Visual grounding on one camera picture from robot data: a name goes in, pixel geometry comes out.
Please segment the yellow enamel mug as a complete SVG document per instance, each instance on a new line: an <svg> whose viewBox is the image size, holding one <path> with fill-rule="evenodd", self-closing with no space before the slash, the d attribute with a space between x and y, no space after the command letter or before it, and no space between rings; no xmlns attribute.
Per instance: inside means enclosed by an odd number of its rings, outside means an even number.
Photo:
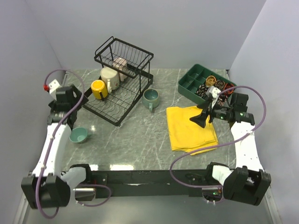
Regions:
<svg viewBox="0 0 299 224"><path fill-rule="evenodd" d="M104 101L108 96L108 90L103 80L95 80L91 84L91 89L94 97L98 100Z"/></svg>

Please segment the white mug green interior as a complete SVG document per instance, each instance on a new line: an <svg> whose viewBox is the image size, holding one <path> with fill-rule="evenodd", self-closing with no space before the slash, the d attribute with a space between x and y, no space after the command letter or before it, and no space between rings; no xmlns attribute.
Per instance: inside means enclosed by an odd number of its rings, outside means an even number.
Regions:
<svg viewBox="0 0 299 224"><path fill-rule="evenodd" d="M100 70L100 77L105 82L108 93L111 93L119 88L120 80L116 70L104 67Z"/></svg>

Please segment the pink mug lilac interior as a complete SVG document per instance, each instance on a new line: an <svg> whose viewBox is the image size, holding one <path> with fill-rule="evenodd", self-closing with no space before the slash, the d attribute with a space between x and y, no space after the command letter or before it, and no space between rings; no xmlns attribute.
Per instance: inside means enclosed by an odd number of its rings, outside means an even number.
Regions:
<svg viewBox="0 0 299 224"><path fill-rule="evenodd" d="M113 62L113 67L126 72L127 71L127 60L125 60L124 58L118 57L116 59L114 59ZM127 76L121 72L118 72L118 76L121 82L123 82Z"/></svg>

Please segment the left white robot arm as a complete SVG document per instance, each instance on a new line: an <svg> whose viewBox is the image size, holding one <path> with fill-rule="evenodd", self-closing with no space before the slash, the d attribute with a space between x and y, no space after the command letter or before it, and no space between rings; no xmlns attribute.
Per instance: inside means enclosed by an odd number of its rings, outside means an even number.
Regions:
<svg viewBox="0 0 299 224"><path fill-rule="evenodd" d="M66 143L78 110L87 101L73 84L56 89L56 98L49 103L47 136L40 159L32 173L21 182L31 208L65 207L70 201L71 190L79 184L84 188L92 185L93 175L88 164L72 165L65 176L61 174Z"/></svg>

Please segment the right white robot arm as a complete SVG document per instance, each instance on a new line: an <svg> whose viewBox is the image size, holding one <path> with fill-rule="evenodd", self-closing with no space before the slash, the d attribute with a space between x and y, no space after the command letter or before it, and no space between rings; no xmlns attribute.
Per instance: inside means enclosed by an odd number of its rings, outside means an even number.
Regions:
<svg viewBox="0 0 299 224"><path fill-rule="evenodd" d="M253 129L254 116L247 112L249 97L242 93L233 93L230 106L212 105L209 98L197 107L201 113L190 121L206 127L204 120L225 120L235 140L236 167L212 162L207 166L205 181L210 186L222 185L225 199L258 206L271 183L271 175L264 171L258 158Z"/></svg>

